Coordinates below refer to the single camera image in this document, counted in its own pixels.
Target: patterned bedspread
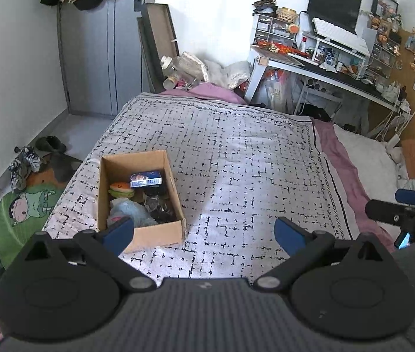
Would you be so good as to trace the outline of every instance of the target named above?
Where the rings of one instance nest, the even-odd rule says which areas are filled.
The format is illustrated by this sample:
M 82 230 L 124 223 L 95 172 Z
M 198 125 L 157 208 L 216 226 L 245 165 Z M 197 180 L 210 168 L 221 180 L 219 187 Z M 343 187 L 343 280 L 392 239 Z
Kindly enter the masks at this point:
M 171 160 L 189 234 L 180 245 L 120 256 L 158 282 L 165 276 L 255 279 L 288 257 L 274 240 L 278 216 L 337 238 L 358 234 L 307 117 L 153 94 L 123 108 L 44 229 L 54 238 L 96 229 L 101 156 L 159 149 Z

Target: door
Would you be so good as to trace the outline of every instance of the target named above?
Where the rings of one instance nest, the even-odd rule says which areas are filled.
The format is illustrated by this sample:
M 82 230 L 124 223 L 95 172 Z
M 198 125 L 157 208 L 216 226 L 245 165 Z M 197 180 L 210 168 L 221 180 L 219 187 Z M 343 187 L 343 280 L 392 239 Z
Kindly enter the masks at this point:
M 60 57 L 72 114 L 115 116 L 148 91 L 136 21 L 140 12 L 134 11 L 138 2 L 104 0 L 91 11 L 69 4 L 60 9 Z

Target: bed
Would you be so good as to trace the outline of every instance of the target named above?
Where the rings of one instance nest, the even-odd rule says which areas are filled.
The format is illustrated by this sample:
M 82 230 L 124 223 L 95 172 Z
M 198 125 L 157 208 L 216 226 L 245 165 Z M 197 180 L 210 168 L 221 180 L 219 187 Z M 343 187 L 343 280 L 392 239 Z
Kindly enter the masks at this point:
M 183 244 L 122 254 L 158 283 L 165 276 L 250 281 L 288 255 L 276 217 L 340 239 L 372 231 L 391 249 L 397 231 L 367 219 L 370 198 L 394 200 L 395 164 L 384 147 L 304 116 L 141 94 L 111 123 L 44 226 L 53 238 L 95 229 L 104 154 L 166 149 L 189 231 Z

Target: brown flat box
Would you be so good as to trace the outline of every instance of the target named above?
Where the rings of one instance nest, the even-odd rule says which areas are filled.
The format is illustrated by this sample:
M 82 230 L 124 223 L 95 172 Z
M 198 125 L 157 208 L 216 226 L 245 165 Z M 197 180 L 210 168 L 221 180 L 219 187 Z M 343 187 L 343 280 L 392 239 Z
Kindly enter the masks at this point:
M 162 178 L 167 186 L 170 201 L 177 221 L 134 229 L 134 237 L 125 252 L 168 246 L 180 243 L 186 234 L 186 219 L 176 192 L 167 151 L 155 150 L 140 153 L 125 153 L 119 155 L 104 155 L 100 162 L 100 182 L 98 187 L 97 224 L 99 231 L 107 228 L 107 217 L 110 213 L 108 193 L 110 184 L 128 182 L 132 174 L 137 172 L 163 171 Z

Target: orange round object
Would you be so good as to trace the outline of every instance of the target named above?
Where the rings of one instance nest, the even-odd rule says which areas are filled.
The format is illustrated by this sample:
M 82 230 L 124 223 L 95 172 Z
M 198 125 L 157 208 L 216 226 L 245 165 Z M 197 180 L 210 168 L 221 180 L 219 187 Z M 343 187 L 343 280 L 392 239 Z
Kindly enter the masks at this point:
M 291 25 L 289 25 L 288 30 L 292 34 L 297 34 L 299 32 L 300 28 L 298 27 L 297 24 L 291 24 Z
M 122 193 L 133 192 L 131 185 L 129 185 L 127 182 L 114 182 L 113 184 L 110 185 L 110 189 L 114 190 L 115 192 L 122 192 Z

